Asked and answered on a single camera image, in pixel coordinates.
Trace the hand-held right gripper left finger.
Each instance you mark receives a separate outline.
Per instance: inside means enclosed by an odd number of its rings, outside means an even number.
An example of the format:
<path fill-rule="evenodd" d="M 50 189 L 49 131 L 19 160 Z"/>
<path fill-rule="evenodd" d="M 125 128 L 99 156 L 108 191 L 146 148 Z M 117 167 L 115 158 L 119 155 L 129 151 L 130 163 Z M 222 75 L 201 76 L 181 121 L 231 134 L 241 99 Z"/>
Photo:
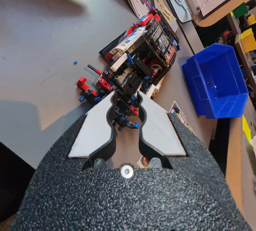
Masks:
<path fill-rule="evenodd" d="M 68 154 L 69 159 L 110 159 L 116 150 L 113 121 L 117 92 L 113 91 L 86 113 L 86 118 Z"/>

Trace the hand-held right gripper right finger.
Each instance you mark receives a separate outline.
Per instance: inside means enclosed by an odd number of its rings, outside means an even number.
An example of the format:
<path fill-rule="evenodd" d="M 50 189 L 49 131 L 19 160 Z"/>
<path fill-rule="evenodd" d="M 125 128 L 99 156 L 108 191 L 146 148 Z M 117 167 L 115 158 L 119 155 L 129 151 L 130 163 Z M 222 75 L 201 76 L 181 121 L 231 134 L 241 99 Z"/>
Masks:
<path fill-rule="evenodd" d="M 138 92 L 139 151 L 149 161 L 159 158 L 165 163 L 168 157 L 185 157 L 178 134 L 168 116 L 168 112 L 142 92 Z"/>

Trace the toy car chassis parts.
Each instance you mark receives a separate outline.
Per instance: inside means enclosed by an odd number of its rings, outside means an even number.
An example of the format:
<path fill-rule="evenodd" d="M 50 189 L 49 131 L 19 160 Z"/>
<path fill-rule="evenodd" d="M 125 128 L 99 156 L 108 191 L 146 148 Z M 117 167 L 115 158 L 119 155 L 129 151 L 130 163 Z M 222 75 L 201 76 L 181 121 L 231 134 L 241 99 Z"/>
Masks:
<path fill-rule="evenodd" d="M 117 92 L 117 104 L 115 106 L 116 117 L 113 126 L 119 126 L 118 131 L 128 127 L 130 129 L 138 129 L 140 124 L 132 122 L 128 119 L 130 116 L 139 115 L 139 104 L 137 101 L 137 93 L 142 91 L 146 93 L 153 82 L 157 71 L 144 73 L 136 64 L 120 66 L 121 71 L 111 72 L 111 70 L 102 71 L 95 86 L 97 91 L 90 88 L 85 77 L 81 77 L 77 82 L 77 87 L 81 90 L 79 101 L 88 101 L 95 106 L 102 101 L 111 92 Z"/>

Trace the red toy race car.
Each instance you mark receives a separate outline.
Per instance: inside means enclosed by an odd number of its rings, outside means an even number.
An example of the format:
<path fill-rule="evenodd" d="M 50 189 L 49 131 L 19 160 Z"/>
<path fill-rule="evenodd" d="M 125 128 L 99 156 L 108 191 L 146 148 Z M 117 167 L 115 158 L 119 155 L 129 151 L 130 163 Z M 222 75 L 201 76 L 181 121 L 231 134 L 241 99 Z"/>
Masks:
<path fill-rule="evenodd" d="M 179 38 L 164 12 L 152 7 L 137 23 L 100 50 L 111 71 L 123 79 L 131 69 L 148 84 L 158 85 L 169 72 L 180 50 Z"/>

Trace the light grey desk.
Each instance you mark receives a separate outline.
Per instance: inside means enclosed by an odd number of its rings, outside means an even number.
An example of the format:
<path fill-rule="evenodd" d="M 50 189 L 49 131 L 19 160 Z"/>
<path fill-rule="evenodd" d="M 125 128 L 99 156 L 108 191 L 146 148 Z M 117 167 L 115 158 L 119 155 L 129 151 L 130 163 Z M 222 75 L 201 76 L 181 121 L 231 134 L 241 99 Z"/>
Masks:
<path fill-rule="evenodd" d="M 99 51 L 137 20 L 125 0 L 1 0 L 1 142 L 36 169 L 91 108 L 87 65 L 104 70 Z"/>

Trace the holographic sticker sheet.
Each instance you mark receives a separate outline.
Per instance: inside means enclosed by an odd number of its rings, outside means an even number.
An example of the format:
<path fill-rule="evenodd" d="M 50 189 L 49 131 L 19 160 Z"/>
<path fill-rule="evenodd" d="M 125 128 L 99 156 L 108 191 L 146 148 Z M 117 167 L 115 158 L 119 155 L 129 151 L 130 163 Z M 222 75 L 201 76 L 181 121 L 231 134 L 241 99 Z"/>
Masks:
<path fill-rule="evenodd" d="M 177 105 L 177 102 L 174 101 L 169 113 L 171 113 L 173 116 L 175 116 L 177 119 L 179 119 L 181 121 L 181 123 L 187 127 L 194 135 L 195 132 L 193 131 L 192 127 L 189 125 L 184 113 L 182 112 L 182 110 L 179 108 L 179 106 Z M 139 161 L 137 162 L 137 165 L 139 166 L 139 168 L 148 168 L 148 165 L 150 163 L 150 160 L 147 159 L 145 156 L 141 156 Z"/>

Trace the black axle red bush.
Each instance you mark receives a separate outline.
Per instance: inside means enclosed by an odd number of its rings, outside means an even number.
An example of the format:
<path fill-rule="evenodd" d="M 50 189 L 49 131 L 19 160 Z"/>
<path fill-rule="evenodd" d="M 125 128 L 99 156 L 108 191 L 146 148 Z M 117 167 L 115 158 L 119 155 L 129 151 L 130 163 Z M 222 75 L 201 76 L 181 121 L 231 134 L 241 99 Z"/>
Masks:
<path fill-rule="evenodd" d="M 87 65 L 88 68 L 90 68 L 91 70 L 93 70 L 96 74 L 98 74 L 99 76 L 102 75 L 102 71 L 100 71 L 99 69 L 94 68 L 93 66 L 91 66 L 90 64 Z"/>

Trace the blue plastic bin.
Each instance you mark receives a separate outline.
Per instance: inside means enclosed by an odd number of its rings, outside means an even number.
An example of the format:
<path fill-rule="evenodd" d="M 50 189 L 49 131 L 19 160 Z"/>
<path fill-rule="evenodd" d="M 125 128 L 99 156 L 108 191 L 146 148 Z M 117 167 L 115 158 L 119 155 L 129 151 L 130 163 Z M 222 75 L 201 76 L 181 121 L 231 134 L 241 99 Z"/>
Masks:
<path fill-rule="evenodd" d="M 215 43 L 182 65 L 197 113 L 208 119 L 243 115 L 248 89 L 234 48 Z"/>

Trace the wooden-edged background table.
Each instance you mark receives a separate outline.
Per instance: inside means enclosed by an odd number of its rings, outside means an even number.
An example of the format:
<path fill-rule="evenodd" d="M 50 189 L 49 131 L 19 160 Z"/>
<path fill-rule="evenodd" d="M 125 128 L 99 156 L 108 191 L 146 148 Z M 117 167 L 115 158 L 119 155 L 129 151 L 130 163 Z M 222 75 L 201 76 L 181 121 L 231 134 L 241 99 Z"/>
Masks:
<path fill-rule="evenodd" d="M 243 115 L 255 137 L 255 109 L 248 97 Z M 256 229 L 255 153 L 242 129 L 242 117 L 231 118 L 226 181 L 233 199 L 252 230 Z"/>

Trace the plywood board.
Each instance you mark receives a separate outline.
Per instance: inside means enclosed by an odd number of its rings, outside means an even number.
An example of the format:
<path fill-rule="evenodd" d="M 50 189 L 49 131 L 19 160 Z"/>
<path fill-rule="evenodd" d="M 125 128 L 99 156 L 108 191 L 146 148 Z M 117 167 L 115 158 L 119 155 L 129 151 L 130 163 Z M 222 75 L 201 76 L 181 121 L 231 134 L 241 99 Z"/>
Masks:
<path fill-rule="evenodd" d="M 206 16 L 202 15 L 200 5 L 197 0 L 185 0 L 185 3 L 195 23 L 200 27 L 207 27 L 216 23 L 246 1 L 247 0 L 226 0 L 224 4 L 221 4 Z"/>

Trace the yellow storage box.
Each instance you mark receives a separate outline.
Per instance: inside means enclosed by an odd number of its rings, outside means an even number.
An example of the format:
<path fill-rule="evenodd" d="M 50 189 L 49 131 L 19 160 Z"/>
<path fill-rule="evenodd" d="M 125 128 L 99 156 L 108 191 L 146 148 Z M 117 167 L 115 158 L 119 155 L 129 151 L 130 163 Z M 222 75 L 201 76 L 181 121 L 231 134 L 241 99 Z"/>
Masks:
<path fill-rule="evenodd" d="M 252 28 L 241 33 L 240 41 L 245 53 L 256 50 L 256 41 Z"/>

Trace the green storage box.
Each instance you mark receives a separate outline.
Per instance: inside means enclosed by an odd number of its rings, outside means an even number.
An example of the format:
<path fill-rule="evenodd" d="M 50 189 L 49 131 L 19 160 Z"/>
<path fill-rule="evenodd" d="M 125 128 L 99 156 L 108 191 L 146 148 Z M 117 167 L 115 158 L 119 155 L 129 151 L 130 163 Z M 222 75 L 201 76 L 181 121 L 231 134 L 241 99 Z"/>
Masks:
<path fill-rule="evenodd" d="M 247 14 L 248 13 L 248 8 L 247 8 L 246 3 L 245 2 L 242 3 L 241 5 L 236 7 L 232 12 L 233 12 L 236 19 L 238 19 L 241 16 Z"/>

